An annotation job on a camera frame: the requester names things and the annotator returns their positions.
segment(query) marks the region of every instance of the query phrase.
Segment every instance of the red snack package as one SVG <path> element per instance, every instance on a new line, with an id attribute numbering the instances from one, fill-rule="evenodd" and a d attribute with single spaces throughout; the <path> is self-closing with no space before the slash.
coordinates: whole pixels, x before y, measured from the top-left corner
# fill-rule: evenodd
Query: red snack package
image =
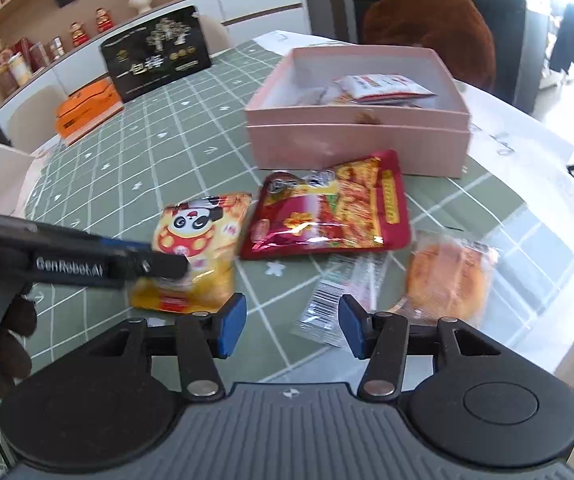
<path id="1" fill-rule="evenodd" d="M 398 156 L 387 150 L 305 178 L 269 175 L 240 256 L 389 251 L 410 239 Z"/>

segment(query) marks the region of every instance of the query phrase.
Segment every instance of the panda face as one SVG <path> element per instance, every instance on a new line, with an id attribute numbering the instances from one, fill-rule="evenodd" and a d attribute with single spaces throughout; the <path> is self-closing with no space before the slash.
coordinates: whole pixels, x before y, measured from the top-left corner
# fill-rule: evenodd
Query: panda face
<path id="1" fill-rule="evenodd" d="M 211 212 L 206 208 L 180 210 L 169 224 L 169 231 L 180 238 L 204 235 L 212 226 Z"/>

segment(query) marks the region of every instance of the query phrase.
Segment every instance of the silver screw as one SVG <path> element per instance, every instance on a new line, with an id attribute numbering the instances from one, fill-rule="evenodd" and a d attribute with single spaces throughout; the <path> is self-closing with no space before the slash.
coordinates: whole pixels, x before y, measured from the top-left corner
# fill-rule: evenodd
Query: silver screw
<path id="1" fill-rule="evenodd" d="M 372 397 L 385 397 L 394 393 L 396 387 L 389 381 L 373 380 L 367 381 L 363 385 L 363 390 Z"/>
<path id="2" fill-rule="evenodd" d="M 195 397 L 211 397 L 218 393 L 218 385 L 213 381 L 193 381 L 187 391 Z"/>

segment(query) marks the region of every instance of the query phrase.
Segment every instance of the pink box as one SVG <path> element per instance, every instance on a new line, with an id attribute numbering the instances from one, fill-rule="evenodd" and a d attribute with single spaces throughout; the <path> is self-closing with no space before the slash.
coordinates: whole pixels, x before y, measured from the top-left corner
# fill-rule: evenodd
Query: pink box
<path id="1" fill-rule="evenodd" d="M 436 95 L 423 108 L 299 106 L 310 89 L 344 75 L 396 73 Z M 428 48 L 382 45 L 293 49 L 245 109 L 259 167 L 314 170 L 396 150 L 403 173 L 459 178 L 470 113 L 452 76 Z"/>

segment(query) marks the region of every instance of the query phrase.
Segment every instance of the orange box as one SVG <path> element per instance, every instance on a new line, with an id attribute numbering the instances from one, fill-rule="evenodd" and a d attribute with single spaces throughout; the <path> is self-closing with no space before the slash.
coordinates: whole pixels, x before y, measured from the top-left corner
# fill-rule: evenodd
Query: orange box
<path id="1" fill-rule="evenodd" d="M 85 86 L 60 105 L 56 130 L 65 144 L 71 146 L 123 108 L 112 80 L 106 78 Z"/>

